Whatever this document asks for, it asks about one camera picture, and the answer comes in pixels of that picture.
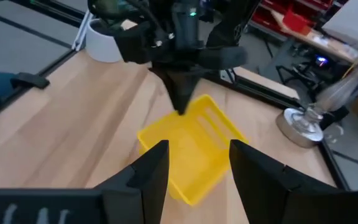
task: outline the red bin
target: red bin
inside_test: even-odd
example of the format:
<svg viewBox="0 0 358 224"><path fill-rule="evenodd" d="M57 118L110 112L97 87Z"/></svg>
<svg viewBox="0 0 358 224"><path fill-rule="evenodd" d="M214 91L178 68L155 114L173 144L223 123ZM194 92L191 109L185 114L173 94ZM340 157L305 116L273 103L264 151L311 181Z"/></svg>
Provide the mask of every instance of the red bin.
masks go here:
<svg viewBox="0 0 358 224"><path fill-rule="evenodd" d="M287 13L283 18L283 23L291 30L308 35L311 27L311 21L305 19L303 16L296 14L292 10L292 6L289 7Z"/></svg>

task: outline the blue light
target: blue light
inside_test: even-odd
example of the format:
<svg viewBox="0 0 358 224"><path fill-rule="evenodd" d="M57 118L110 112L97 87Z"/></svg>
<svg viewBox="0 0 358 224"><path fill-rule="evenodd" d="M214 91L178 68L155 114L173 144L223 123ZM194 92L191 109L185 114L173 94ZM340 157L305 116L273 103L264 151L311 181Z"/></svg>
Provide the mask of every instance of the blue light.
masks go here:
<svg viewBox="0 0 358 224"><path fill-rule="evenodd" d="M317 60L319 62L327 62L328 61L326 58L323 58L323 57L317 57Z"/></svg>

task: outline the yellow basket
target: yellow basket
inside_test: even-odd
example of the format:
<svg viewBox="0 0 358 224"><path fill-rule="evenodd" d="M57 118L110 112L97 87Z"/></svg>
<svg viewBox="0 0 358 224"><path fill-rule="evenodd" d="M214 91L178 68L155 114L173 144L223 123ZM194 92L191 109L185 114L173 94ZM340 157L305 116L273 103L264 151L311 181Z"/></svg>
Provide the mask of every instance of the yellow basket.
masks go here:
<svg viewBox="0 0 358 224"><path fill-rule="evenodd" d="M186 114L176 111L137 133L144 154L169 140L168 191L175 199L196 205L230 168L232 139L247 142L208 95L192 101Z"/></svg>

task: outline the wooden table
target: wooden table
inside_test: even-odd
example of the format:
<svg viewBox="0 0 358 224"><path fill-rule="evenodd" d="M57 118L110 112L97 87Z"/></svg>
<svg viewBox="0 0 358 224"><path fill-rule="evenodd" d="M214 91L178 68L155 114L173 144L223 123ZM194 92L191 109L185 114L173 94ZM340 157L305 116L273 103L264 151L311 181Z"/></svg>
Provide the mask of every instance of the wooden table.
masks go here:
<svg viewBox="0 0 358 224"><path fill-rule="evenodd" d="M290 88L242 68L269 88ZM160 79L134 63L99 63L84 52L0 112L0 187L94 187L139 156L136 132L172 111ZM275 124L280 110L201 80L194 96L211 95L258 150L334 185L317 149L294 145ZM196 207L165 199L162 223L246 223L231 173Z"/></svg>

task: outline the gray floor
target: gray floor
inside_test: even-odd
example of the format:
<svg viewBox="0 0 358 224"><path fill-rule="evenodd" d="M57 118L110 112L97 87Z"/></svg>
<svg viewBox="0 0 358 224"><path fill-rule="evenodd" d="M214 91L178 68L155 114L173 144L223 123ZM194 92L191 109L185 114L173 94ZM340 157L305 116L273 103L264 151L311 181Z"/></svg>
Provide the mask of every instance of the gray floor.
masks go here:
<svg viewBox="0 0 358 224"><path fill-rule="evenodd" d="M86 10L86 0L60 0L60 2L81 11ZM8 1L0 2L0 16L68 44L72 42L77 32L75 27ZM213 26L214 24L201 23L200 37L203 40L207 39ZM264 68L269 63L269 52L259 35L254 35L252 31L244 34L240 45L248 53L244 68L257 72L258 68ZM270 44L270 48L273 54L278 50L278 47L273 44ZM37 73L67 50L60 45L0 22L0 72ZM293 58L288 54L284 59L284 65L289 66L300 60L303 59ZM271 73L267 78L279 82L277 73ZM305 103L310 102L301 83L291 82L289 86L298 91ZM327 133L337 138L336 143L329 143L329 145L333 150L358 160L358 118L351 114L343 120L342 125L345 130L343 136L337 135L338 131L334 126L328 128ZM351 188L358 190L358 164L339 156L335 158Z"/></svg>

